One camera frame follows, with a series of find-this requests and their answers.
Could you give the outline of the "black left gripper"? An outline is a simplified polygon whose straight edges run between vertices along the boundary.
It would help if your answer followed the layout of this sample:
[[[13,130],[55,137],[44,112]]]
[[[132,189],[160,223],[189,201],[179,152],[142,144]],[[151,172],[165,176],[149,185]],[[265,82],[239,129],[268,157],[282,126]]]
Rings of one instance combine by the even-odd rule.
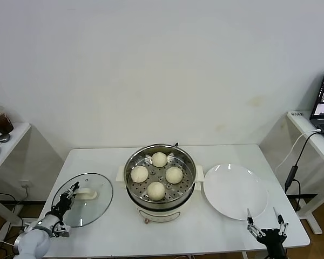
[[[51,209],[54,216],[63,216],[70,208],[79,193],[79,181],[75,182],[67,191],[60,195],[59,202]]]

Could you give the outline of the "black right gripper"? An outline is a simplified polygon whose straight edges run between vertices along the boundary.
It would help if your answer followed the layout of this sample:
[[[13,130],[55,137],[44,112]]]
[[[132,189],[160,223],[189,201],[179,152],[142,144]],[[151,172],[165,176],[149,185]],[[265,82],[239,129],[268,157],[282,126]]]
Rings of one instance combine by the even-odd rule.
[[[254,224],[250,210],[247,209],[247,230],[254,238],[259,238],[259,243],[266,247],[269,258],[287,258],[283,243],[287,238],[286,231],[289,223],[284,220],[282,214],[279,213],[275,207],[273,210],[280,226],[279,229],[259,229]]]

